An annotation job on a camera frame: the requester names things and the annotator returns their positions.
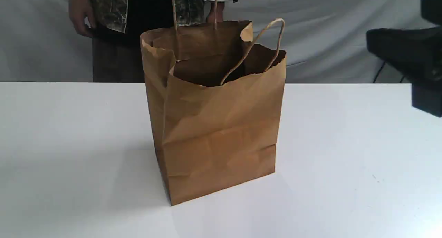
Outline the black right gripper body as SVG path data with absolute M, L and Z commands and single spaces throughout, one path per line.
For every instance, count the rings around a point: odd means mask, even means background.
M 391 65 L 411 84 L 412 106 L 442 115 L 442 0 L 420 0 L 421 17 L 434 24 L 424 29 L 371 29 L 368 51 Z

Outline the person's left hand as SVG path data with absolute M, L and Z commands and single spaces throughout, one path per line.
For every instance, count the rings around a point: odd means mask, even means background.
M 206 22 L 207 23 L 222 22 L 224 7 L 225 7 L 224 2 L 211 2 L 210 10 L 206 17 Z

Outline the person's right hand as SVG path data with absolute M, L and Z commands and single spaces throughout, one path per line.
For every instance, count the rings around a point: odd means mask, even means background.
M 96 21 L 90 0 L 68 0 L 68 15 L 77 34 L 93 37 Z

